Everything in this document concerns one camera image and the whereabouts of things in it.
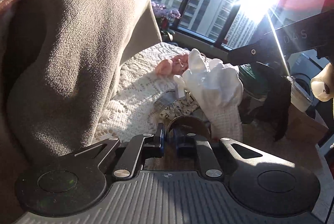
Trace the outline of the brown knit gloved hand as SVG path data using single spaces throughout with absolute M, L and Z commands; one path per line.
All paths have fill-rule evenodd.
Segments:
M 334 97 L 334 69 L 328 63 L 323 70 L 311 79 L 311 90 L 319 101 L 327 102 Z

